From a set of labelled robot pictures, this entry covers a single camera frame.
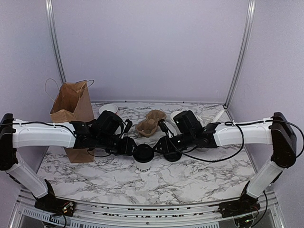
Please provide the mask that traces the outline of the white paper coffee cup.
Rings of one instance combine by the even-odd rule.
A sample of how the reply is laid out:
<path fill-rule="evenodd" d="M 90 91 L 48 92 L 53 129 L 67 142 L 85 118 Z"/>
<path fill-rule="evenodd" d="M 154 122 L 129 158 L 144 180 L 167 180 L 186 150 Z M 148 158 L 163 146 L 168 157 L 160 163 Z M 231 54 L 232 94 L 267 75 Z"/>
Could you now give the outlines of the white paper coffee cup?
<path fill-rule="evenodd" d="M 149 162 L 139 162 L 139 161 L 135 161 L 135 172 L 136 173 L 146 173 L 151 169 L 152 166 L 152 161 Z"/>

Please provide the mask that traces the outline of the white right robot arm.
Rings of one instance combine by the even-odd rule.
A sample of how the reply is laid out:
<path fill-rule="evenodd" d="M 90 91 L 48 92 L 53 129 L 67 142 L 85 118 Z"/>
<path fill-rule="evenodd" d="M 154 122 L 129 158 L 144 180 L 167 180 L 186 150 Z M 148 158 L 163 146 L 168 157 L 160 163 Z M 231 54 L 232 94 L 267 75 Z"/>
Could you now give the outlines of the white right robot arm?
<path fill-rule="evenodd" d="M 291 123 L 280 112 L 255 122 L 216 122 L 206 126 L 199 122 L 192 111 L 183 111 L 173 120 L 180 134 L 173 137 L 165 135 L 154 146 L 154 150 L 171 162 L 179 160 L 189 147 L 213 149 L 233 144 L 273 146 L 273 154 L 249 181 L 243 196 L 235 203 L 235 208 L 240 213 L 247 212 L 254 205 L 254 199 L 257 199 L 284 169 L 296 162 L 297 138 L 290 127 Z"/>

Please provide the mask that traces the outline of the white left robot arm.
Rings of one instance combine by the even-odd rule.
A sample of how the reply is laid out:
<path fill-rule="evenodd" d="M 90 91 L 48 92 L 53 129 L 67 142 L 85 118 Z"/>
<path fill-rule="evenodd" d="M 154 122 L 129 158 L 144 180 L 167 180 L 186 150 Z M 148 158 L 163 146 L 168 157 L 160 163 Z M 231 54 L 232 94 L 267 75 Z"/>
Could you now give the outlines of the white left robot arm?
<path fill-rule="evenodd" d="M 52 187 L 39 177 L 17 153 L 21 147 L 57 146 L 70 149 L 103 149 L 108 154 L 132 156 L 136 143 L 125 136 L 132 126 L 118 115 L 104 111 L 89 122 L 25 122 L 5 114 L 0 122 L 0 169 L 26 187 L 49 211 L 60 201 Z"/>

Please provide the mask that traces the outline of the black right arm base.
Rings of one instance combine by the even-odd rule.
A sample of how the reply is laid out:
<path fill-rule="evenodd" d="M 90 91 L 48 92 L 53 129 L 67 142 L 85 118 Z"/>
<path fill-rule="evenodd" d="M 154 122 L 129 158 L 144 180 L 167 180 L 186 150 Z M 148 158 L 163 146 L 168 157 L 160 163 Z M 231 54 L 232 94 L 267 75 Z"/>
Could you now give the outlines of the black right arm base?
<path fill-rule="evenodd" d="M 249 183 L 250 182 L 245 185 L 239 199 L 222 202 L 219 204 L 218 212 L 221 213 L 223 218 L 238 216 L 253 212 L 255 210 L 260 210 L 261 207 L 258 203 L 258 198 L 253 198 L 247 194 L 247 187 Z"/>

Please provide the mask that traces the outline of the brown paper bag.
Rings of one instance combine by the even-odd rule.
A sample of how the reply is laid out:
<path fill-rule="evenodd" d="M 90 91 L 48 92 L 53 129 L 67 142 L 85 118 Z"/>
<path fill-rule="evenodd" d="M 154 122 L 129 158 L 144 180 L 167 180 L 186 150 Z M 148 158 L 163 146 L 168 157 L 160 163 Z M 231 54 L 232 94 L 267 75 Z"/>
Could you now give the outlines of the brown paper bag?
<path fill-rule="evenodd" d="M 49 80 L 55 82 L 58 94 L 56 98 L 51 97 L 47 92 L 47 83 Z M 44 90 L 47 96 L 53 101 L 53 107 L 50 111 L 51 120 L 54 123 L 63 123 L 70 121 L 89 122 L 94 119 L 94 113 L 91 105 L 89 86 L 94 80 L 84 80 L 75 83 L 64 83 L 59 88 L 57 82 L 49 78 L 46 80 Z M 94 161 L 94 156 L 87 153 L 87 149 L 64 148 L 70 163 L 90 163 Z"/>

